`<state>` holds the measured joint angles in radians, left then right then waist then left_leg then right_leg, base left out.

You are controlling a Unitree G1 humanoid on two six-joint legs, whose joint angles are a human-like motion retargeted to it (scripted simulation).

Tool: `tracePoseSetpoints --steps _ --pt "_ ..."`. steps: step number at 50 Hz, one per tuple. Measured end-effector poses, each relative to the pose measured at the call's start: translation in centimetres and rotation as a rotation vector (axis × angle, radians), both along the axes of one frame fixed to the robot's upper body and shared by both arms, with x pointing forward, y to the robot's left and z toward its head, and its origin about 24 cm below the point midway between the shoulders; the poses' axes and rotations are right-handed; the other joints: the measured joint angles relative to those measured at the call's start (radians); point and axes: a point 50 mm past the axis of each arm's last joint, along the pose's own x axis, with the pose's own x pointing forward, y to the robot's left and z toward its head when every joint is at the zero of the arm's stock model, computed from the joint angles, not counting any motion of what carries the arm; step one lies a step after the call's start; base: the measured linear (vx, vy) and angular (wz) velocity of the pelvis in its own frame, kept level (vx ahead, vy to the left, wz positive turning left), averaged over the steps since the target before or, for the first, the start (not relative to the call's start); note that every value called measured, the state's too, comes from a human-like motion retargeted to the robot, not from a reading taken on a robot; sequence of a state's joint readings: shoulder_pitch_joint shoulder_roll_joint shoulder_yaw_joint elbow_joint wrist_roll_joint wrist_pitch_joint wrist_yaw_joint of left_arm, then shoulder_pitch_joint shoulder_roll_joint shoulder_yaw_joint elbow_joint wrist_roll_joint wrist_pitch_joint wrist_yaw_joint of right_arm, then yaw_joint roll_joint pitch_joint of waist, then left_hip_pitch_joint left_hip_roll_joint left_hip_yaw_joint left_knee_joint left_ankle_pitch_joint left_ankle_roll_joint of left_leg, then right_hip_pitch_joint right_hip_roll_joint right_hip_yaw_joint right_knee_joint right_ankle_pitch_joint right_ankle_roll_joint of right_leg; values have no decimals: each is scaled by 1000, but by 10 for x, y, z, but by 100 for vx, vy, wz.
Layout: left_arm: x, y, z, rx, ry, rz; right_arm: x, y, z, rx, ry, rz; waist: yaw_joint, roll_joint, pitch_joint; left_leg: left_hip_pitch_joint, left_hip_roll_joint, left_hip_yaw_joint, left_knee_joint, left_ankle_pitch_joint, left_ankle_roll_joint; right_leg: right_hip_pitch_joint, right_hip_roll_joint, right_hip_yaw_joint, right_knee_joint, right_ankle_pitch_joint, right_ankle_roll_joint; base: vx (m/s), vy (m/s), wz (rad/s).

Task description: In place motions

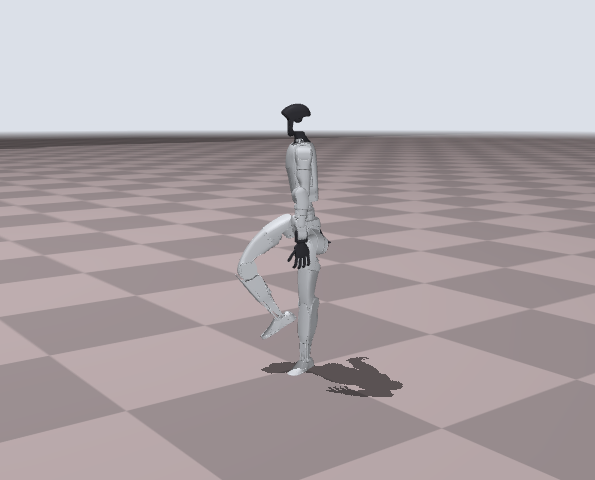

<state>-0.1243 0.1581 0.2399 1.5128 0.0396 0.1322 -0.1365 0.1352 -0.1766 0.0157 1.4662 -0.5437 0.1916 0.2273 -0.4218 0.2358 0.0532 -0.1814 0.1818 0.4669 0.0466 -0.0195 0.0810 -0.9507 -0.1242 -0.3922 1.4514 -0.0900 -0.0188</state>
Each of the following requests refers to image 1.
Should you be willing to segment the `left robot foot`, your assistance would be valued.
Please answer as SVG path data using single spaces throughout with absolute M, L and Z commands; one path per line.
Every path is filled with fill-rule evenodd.
M 288 372 L 288 375 L 291 375 L 291 376 L 300 375 L 300 374 L 306 372 L 309 368 L 314 366 L 314 361 L 311 357 L 310 357 L 308 363 L 305 363 L 304 361 L 305 361 L 305 357 L 304 357 L 303 361 L 299 360 L 295 364 L 295 366 Z

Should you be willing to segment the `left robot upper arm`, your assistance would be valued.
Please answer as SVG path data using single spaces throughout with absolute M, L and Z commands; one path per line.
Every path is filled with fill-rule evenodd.
M 299 187 L 292 191 L 292 198 L 297 201 L 296 191 L 299 188 L 305 188 L 308 192 L 308 197 L 310 195 L 312 149 L 308 146 L 298 146 L 295 150 L 295 161 Z

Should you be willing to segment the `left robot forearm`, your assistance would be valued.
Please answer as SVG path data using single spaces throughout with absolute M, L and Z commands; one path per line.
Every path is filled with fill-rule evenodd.
M 305 188 L 299 188 L 296 191 L 297 203 L 294 205 L 295 221 L 293 223 L 295 230 L 298 232 L 298 240 L 305 240 L 307 238 L 307 210 L 309 210 L 309 197 Z

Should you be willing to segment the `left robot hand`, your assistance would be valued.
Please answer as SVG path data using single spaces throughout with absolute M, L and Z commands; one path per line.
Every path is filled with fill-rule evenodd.
M 299 258 L 299 265 L 297 267 L 297 269 L 300 269 L 302 266 L 302 258 L 303 258 L 303 266 L 302 268 L 305 268 L 306 266 L 306 256 L 307 256 L 307 266 L 310 265 L 310 252 L 309 252 L 309 248 L 306 245 L 306 242 L 308 241 L 308 234 L 307 234 L 307 238 L 305 240 L 298 240 L 298 232 L 297 230 L 295 230 L 295 242 L 297 243 L 294 246 L 294 251 L 292 252 L 292 254 L 290 255 L 290 257 L 288 258 L 288 262 L 291 261 L 292 257 L 295 254 L 295 263 L 293 268 L 296 268 L 297 263 L 298 263 L 298 258 Z

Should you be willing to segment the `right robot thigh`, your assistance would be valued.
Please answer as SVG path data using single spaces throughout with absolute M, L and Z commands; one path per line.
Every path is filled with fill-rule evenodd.
M 294 238 L 291 225 L 292 215 L 284 214 L 267 225 L 265 225 L 250 241 L 244 250 L 238 263 L 237 272 L 243 279 L 249 280 L 257 274 L 257 266 L 254 259 L 276 246 L 285 235 L 286 238 Z

